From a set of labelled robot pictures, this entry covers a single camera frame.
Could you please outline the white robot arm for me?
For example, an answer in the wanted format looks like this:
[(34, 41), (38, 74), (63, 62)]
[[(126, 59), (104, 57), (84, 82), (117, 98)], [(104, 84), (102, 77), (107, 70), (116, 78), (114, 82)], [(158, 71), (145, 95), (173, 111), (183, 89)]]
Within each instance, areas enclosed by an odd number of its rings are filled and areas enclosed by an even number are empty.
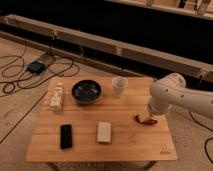
[(137, 116), (142, 123), (154, 115), (166, 114), (173, 105), (213, 119), (213, 92), (187, 88), (185, 78), (179, 73), (155, 81), (149, 92), (147, 111)]

